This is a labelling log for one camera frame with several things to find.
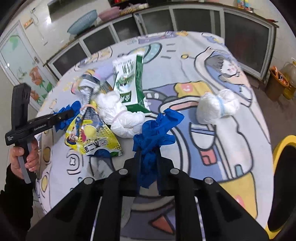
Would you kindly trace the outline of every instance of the glass cabinet door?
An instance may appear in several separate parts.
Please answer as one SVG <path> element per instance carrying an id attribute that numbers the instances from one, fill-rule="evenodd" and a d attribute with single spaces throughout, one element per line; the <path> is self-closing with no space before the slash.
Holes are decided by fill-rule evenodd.
<path id="1" fill-rule="evenodd" d="M 75 64 L 85 59 L 87 55 L 83 51 L 79 43 L 70 48 L 61 57 L 59 57 L 55 62 L 53 62 L 54 67 L 63 76 L 69 69 L 71 69 Z"/>
<path id="2" fill-rule="evenodd" d="M 109 27 L 103 28 L 93 33 L 92 35 L 86 37 L 83 41 L 91 54 L 115 44 L 115 40 L 110 32 Z"/>
<path id="3" fill-rule="evenodd" d="M 147 34 L 174 31 L 169 10 L 143 13 L 142 18 L 147 30 Z"/>
<path id="4" fill-rule="evenodd" d="M 120 41 L 140 36 L 139 29 L 133 17 L 113 24 Z"/>
<path id="5" fill-rule="evenodd" d="M 269 29 L 250 19 L 225 13 L 225 45 L 242 64 L 261 73 Z"/>
<path id="6" fill-rule="evenodd" d="M 206 9 L 174 9 L 177 30 L 211 33 L 210 10 Z"/>

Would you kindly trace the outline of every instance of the cartoon tablecloth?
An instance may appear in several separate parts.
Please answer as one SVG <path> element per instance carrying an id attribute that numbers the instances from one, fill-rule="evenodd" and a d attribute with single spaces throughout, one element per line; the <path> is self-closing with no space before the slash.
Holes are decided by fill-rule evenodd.
<path id="1" fill-rule="evenodd" d="M 185 117 L 169 132 L 175 135 L 176 143 L 161 147 L 162 155 L 191 177 L 213 177 L 265 227 L 273 197 L 268 128 L 247 77 L 224 40 L 216 35 L 165 32 L 129 39 L 101 50 L 60 79 L 38 116 L 57 112 L 79 100 L 70 89 L 85 72 L 93 74 L 97 70 L 98 79 L 106 79 L 114 86 L 112 60 L 138 49 L 145 51 L 143 89 L 151 110 L 147 120 L 156 118 L 166 108 L 177 110 Z M 217 93 L 224 88 L 231 89 L 239 99 L 237 114 L 220 119 L 216 125 L 199 124 L 195 117 L 199 97 L 207 91 Z M 61 130 L 49 130 L 39 140 L 41 168 L 37 194 L 45 213 L 85 178 L 86 166 L 92 169 L 95 163 L 99 175 L 109 175 L 134 156 L 132 139 L 118 138 L 124 155 L 108 160 L 82 156 L 70 149 Z M 121 236 L 174 240 L 174 232 L 173 198 L 158 196 L 155 183 L 149 189 L 141 189 Z"/>

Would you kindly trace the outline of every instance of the metal screw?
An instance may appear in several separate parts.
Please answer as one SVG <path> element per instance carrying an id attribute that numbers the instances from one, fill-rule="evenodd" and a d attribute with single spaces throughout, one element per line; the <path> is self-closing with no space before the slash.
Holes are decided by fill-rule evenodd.
<path id="1" fill-rule="evenodd" d="M 87 177 L 87 178 L 84 179 L 84 183 L 85 183 L 86 185 L 92 184 L 93 181 L 94 181 L 94 180 L 93 180 L 91 177 Z"/>
<path id="2" fill-rule="evenodd" d="M 120 175 L 126 175 L 127 173 L 128 173 L 128 171 L 125 168 L 122 168 L 122 169 L 119 170 Z"/>
<path id="3" fill-rule="evenodd" d="M 178 170 L 177 168 L 172 168 L 172 169 L 170 170 L 170 173 L 171 173 L 171 174 L 174 174 L 174 175 L 177 175 L 177 174 L 179 173 L 179 170 Z"/>
<path id="4" fill-rule="evenodd" d="M 205 178 L 205 183 L 206 184 L 212 184 L 213 182 L 214 182 L 214 180 L 212 178 L 210 178 L 210 177 Z"/>

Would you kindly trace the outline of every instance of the yellow bottle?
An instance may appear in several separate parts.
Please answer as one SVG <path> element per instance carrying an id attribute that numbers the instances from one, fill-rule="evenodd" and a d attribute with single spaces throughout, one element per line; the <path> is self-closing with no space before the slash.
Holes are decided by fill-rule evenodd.
<path id="1" fill-rule="evenodd" d="M 283 95 L 287 99 L 292 99 L 296 90 L 296 60 L 292 58 L 292 63 L 289 63 L 283 67 L 281 73 L 289 81 L 289 87 L 285 88 Z"/>

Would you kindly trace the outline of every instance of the black handle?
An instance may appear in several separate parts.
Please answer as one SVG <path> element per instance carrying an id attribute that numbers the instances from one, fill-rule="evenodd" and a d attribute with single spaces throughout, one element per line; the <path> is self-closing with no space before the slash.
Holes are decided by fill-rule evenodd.
<path id="1" fill-rule="evenodd" d="M 25 150 L 24 155 L 18 157 L 18 161 L 19 161 L 20 168 L 22 170 L 22 174 L 24 176 L 25 182 L 26 183 L 35 182 L 37 178 L 36 173 L 29 171 L 29 169 L 25 167 L 25 164 L 27 163 L 27 157 L 30 151 L 32 150 L 31 142 L 30 143 L 21 142 L 21 143 L 15 144 L 15 146 L 22 147 Z"/>

